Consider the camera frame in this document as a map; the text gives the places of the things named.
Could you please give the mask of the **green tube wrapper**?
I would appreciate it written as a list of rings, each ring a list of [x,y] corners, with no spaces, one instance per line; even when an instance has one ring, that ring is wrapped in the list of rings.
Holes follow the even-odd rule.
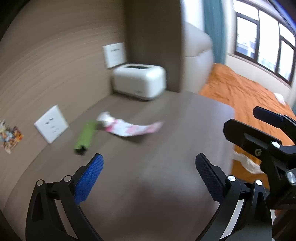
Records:
[[[97,130],[97,126],[97,121],[89,121],[85,123],[74,146],[75,154],[84,155],[90,148],[93,135]]]

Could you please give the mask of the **pink white toothpaste tube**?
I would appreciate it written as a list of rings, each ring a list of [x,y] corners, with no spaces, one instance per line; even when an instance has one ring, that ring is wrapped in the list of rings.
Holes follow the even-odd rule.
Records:
[[[134,125],[122,119],[116,119],[105,111],[99,114],[96,119],[106,132],[112,133],[120,137],[134,137],[150,133],[156,133],[163,125],[163,122],[157,121],[151,125]]]

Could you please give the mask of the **orange bed blanket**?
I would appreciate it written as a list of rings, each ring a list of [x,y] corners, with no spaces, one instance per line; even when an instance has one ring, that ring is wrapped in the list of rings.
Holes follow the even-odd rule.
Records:
[[[295,119],[295,114],[290,106],[281,104],[273,92],[259,83],[235,73],[228,66],[214,64],[211,74],[199,94],[233,107],[236,120],[276,137],[282,141],[283,145],[294,144],[282,130],[253,116],[253,109],[260,106]]]

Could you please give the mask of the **dark framed window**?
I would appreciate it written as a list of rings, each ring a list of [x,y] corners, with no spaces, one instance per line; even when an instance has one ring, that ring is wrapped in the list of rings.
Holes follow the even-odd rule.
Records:
[[[280,18],[250,1],[234,1],[234,54],[262,67],[288,85],[295,74],[295,36]]]

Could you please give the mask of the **beige padded headboard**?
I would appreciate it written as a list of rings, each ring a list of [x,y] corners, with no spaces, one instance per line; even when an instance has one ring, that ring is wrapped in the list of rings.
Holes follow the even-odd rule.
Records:
[[[198,93],[214,64],[212,40],[199,28],[186,22],[183,39],[182,91]]]

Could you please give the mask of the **white toaster-like appliance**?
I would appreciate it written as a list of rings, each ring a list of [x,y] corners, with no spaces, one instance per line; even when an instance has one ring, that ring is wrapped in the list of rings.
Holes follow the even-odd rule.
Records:
[[[167,75],[161,66],[125,64],[112,72],[112,85],[115,92],[151,100],[166,90]]]

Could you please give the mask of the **teal curtain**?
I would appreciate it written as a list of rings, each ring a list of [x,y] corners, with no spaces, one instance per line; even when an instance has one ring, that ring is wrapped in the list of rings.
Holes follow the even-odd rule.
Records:
[[[214,62],[224,64],[227,39],[223,3],[221,0],[205,0],[203,6],[205,32],[212,40]]]

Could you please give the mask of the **white wall power socket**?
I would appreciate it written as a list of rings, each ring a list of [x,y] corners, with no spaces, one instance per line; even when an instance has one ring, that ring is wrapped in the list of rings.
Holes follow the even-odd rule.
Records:
[[[34,123],[34,126],[49,144],[69,127],[58,105],[53,106],[43,114]]]

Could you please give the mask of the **colourful wall stickers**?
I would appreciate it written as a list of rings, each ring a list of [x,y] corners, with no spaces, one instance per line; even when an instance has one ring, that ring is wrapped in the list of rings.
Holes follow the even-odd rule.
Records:
[[[23,139],[22,132],[17,126],[10,128],[5,120],[1,120],[1,146],[7,153],[11,153],[12,149]]]

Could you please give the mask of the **white wall switch plate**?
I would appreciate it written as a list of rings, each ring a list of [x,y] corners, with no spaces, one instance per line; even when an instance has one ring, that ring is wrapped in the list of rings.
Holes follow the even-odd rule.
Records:
[[[125,43],[115,43],[103,46],[107,69],[126,63]]]

